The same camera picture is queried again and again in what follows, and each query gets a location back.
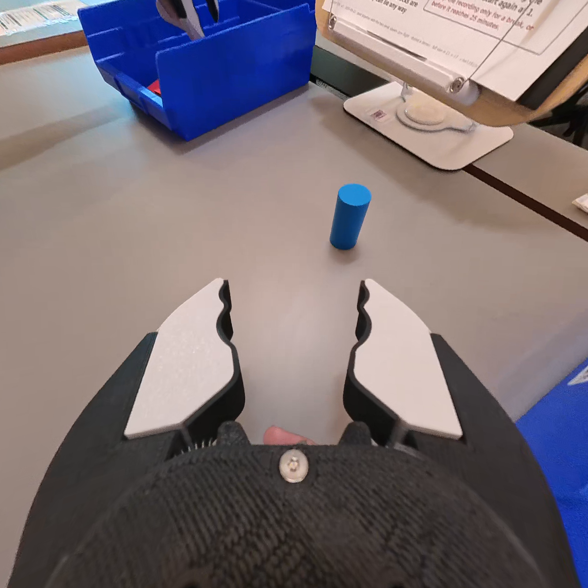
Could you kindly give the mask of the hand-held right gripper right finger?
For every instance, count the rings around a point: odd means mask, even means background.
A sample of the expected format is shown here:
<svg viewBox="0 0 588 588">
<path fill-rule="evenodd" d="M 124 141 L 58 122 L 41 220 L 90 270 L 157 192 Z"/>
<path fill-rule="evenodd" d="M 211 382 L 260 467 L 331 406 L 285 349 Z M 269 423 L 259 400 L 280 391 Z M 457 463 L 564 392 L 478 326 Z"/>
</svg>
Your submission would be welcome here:
<svg viewBox="0 0 588 588">
<path fill-rule="evenodd" d="M 372 444 L 401 442 L 408 433 L 463 438 L 432 332 L 373 279 L 359 286 L 355 335 L 343 406 L 368 427 Z"/>
</svg>

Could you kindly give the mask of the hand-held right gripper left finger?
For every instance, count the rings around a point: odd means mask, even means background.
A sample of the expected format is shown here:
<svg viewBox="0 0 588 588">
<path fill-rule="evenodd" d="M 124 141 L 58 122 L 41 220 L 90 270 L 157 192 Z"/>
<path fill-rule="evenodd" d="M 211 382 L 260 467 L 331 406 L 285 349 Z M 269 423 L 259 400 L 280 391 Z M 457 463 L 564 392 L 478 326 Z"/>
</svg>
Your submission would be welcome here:
<svg viewBox="0 0 588 588">
<path fill-rule="evenodd" d="M 158 328 L 125 426 L 127 439 L 188 429 L 232 388 L 242 387 L 231 342 L 229 283 L 218 277 Z"/>
</svg>

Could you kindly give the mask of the blue plastic storage bin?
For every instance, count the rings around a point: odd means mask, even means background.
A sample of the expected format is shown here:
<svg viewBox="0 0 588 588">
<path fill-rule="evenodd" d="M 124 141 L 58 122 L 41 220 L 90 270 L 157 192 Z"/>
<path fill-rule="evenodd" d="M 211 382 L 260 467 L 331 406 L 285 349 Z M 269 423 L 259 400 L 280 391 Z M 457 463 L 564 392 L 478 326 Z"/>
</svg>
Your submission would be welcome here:
<svg viewBox="0 0 588 588">
<path fill-rule="evenodd" d="M 516 424 L 555 496 L 580 584 L 587 587 L 587 361 Z"/>
<path fill-rule="evenodd" d="M 104 81 L 186 141 L 309 82 L 314 1 L 193 1 L 204 38 L 165 22 L 156 1 L 110 1 L 78 11 Z M 156 79 L 161 97 L 147 89 Z"/>
</svg>

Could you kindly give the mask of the blue wooden cylinder block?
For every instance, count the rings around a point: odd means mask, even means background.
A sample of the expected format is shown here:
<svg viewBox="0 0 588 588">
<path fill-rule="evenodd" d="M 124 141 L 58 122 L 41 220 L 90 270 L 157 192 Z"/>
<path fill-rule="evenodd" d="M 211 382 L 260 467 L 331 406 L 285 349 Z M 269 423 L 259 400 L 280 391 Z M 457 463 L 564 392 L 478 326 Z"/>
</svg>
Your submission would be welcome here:
<svg viewBox="0 0 588 588">
<path fill-rule="evenodd" d="M 348 251 L 356 246 L 370 202 L 371 191 L 359 183 L 339 188 L 329 236 L 333 247 Z"/>
</svg>

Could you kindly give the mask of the person's right hand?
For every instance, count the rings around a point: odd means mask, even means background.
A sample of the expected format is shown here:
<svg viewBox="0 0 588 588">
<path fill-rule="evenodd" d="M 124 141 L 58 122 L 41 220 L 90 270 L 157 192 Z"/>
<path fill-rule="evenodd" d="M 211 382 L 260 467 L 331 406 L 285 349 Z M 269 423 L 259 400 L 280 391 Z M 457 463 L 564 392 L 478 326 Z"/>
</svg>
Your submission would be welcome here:
<svg viewBox="0 0 588 588">
<path fill-rule="evenodd" d="M 264 445 L 315 445 L 308 437 L 289 432 L 275 425 L 270 426 L 263 434 Z"/>
</svg>

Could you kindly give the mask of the white label sheet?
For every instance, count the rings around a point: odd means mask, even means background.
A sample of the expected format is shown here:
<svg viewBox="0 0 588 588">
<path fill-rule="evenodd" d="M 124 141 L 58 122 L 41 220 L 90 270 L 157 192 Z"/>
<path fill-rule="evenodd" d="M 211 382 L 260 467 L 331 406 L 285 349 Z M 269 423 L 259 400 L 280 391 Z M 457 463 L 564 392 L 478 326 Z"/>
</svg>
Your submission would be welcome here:
<svg viewBox="0 0 588 588">
<path fill-rule="evenodd" d="M 78 19 L 77 12 L 87 5 L 82 1 L 47 1 L 1 11 L 1 36 L 67 24 Z"/>
</svg>

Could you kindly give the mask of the printed instruction sheet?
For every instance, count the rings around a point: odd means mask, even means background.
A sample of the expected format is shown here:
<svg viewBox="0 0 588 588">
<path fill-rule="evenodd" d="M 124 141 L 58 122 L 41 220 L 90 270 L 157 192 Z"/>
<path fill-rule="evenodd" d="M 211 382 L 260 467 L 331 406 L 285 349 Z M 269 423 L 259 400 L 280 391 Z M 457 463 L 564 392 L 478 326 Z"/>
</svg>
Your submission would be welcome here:
<svg viewBox="0 0 588 588">
<path fill-rule="evenodd" d="M 323 1 L 322 9 L 530 109 L 587 55 L 587 1 Z"/>
</svg>

